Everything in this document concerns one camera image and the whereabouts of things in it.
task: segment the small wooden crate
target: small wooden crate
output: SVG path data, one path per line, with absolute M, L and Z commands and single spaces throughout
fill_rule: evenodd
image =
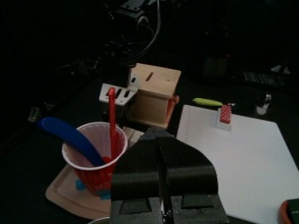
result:
M 182 71 L 137 64 L 133 74 L 138 77 L 139 89 L 129 119 L 133 122 L 167 128 L 174 106 L 179 101 L 175 88 Z

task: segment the blue spoon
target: blue spoon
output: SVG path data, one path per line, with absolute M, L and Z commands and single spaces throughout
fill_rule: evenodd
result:
M 106 164 L 90 140 L 69 123 L 49 116 L 38 122 L 38 127 L 65 140 L 95 166 Z

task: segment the white board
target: white board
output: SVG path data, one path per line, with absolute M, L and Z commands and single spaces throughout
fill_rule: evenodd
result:
M 278 223 L 285 200 L 299 198 L 299 171 L 275 122 L 233 115 L 231 130 L 215 128 L 217 111 L 185 105 L 177 138 L 213 162 L 230 216 Z

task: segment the red cup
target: red cup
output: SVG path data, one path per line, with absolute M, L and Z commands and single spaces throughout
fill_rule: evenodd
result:
M 78 127 L 78 130 L 94 144 L 106 164 L 95 167 L 83 155 L 66 143 L 62 146 L 62 155 L 67 163 L 73 166 L 90 193 L 102 197 L 110 193 L 117 162 L 127 150 L 127 134 L 117 127 L 117 152 L 114 153 L 117 158 L 113 159 L 110 124 L 107 122 L 91 122 Z

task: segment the green object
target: green object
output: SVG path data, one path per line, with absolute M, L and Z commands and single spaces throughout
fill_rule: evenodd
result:
M 193 101 L 197 104 L 203 105 L 203 106 L 217 106 L 217 107 L 223 106 L 223 103 L 221 101 L 214 101 L 214 100 L 210 100 L 210 99 L 195 98 Z

